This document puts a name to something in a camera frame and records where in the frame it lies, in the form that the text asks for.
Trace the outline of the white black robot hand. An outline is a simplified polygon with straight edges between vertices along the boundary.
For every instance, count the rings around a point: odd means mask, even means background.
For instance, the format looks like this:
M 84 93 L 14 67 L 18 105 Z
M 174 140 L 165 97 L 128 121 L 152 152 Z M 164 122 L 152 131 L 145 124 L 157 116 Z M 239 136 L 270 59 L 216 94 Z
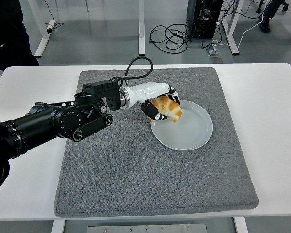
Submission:
M 168 84 L 148 82 L 134 87 L 122 87 L 121 93 L 123 109 L 140 103 L 143 113 L 152 121 L 169 118 L 176 123 L 181 118 L 182 110 L 178 93 Z

